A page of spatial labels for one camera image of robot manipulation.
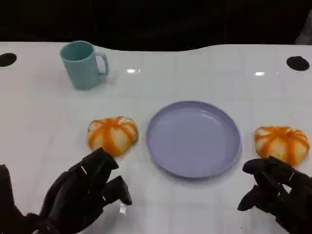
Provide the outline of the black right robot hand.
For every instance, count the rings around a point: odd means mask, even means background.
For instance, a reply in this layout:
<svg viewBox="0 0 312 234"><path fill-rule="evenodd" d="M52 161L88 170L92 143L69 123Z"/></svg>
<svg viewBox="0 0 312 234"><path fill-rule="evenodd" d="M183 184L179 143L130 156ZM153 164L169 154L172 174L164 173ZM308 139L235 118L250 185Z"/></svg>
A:
<svg viewBox="0 0 312 234"><path fill-rule="evenodd" d="M257 158L245 162L243 172L254 176L256 185L238 205L239 211L253 207L275 216L290 234L312 232L312 178L276 159Z"/></svg>

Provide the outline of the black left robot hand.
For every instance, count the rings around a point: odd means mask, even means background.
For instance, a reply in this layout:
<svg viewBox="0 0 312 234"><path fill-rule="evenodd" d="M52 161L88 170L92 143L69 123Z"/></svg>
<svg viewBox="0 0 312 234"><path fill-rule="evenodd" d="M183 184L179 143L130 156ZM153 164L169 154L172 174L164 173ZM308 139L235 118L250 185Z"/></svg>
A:
<svg viewBox="0 0 312 234"><path fill-rule="evenodd" d="M120 200L131 205L128 186L121 176L110 180L118 169L114 158L98 148L62 173L48 190L39 217L42 234L77 234L93 224L103 208Z"/></svg>

